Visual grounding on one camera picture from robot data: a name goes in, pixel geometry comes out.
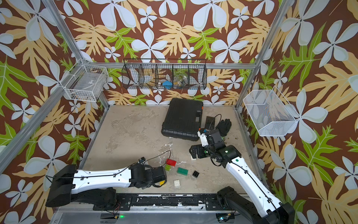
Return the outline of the black lego brick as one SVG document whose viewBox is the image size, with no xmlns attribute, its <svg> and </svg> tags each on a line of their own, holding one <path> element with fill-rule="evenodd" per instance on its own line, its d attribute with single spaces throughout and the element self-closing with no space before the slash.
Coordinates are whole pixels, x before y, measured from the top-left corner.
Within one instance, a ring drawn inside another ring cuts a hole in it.
<svg viewBox="0 0 358 224">
<path fill-rule="evenodd" d="M 194 178 L 198 178 L 199 172 L 198 172 L 198 171 L 194 171 L 193 174 L 192 174 L 192 176 L 193 176 Z"/>
</svg>

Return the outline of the dark green lego brick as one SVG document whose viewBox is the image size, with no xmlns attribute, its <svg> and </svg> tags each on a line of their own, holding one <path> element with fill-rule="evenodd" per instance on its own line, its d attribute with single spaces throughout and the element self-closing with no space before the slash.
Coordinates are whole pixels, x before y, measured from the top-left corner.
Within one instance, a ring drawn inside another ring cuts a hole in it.
<svg viewBox="0 0 358 224">
<path fill-rule="evenodd" d="M 188 170 L 179 167 L 179 168 L 177 169 L 177 173 L 180 174 L 180 175 L 185 175 L 185 176 L 187 176 L 187 175 L 188 175 Z"/>
</svg>

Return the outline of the light green lego brick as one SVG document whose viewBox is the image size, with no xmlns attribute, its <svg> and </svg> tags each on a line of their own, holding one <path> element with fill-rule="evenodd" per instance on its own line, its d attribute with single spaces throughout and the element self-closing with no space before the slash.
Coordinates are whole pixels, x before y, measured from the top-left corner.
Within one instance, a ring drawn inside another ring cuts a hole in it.
<svg viewBox="0 0 358 224">
<path fill-rule="evenodd" d="M 170 166 L 170 165 L 167 165 L 167 164 L 164 166 L 164 168 L 165 168 L 166 171 L 170 171 L 170 170 L 171 170 L 171 166 Z"/>
</svg>

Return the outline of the red lego brick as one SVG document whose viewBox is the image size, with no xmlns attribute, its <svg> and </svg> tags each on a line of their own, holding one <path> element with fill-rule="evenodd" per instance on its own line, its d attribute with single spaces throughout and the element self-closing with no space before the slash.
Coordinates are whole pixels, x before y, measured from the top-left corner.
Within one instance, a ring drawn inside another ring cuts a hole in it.
<svg viewBox="0 0 358 224">
<path fill-rule="evenodd" d="M 166 164 L 169 166 L 172 166 L 172 167 L 175 167 L 176 163 L 177 163 L 176 161 L 171 160 L 171 159 L 167 159 L 167 161 L 166 161 Z"/>
</svg>

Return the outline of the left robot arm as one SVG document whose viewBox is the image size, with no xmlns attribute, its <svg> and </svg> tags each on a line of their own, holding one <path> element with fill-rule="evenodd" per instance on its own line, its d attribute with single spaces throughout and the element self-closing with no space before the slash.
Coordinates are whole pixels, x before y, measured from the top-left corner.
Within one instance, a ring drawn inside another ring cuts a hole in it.
<svg viewBox="0 0 358 224">
<path fill-rule="evenodd" d="M 51 177 L 46 206 L 55 208 L 71 202 L 93 204 L 105 210 L 118 204 L 116 188 L 146 189 L 167 181 L 164 167 L 134 163 L 116 170 L 87 171 L 67 165 Z"/>
</svg>

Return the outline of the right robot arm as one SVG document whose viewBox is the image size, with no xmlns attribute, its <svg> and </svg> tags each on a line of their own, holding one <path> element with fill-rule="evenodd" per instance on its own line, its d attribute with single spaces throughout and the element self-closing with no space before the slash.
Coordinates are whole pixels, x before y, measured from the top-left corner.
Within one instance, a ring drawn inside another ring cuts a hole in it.
<svg viewBox="0 0 358 224">
<path fill-rule="evenodd" d="M 226 145 L 217 129 L 198 131 L 201 143 L 189 149 L 193 159 L 209 157 L 219 163 L 243 187 L 249 199 L 239 195 L 232 187 L 217 192 L 217 200 L 224 210 L 235 210 L 253 224 L 292 224 L 295 210 L 290 203 L 282 203 L 258 179 L 247 165 L 241 153 Z"/>
</svg>

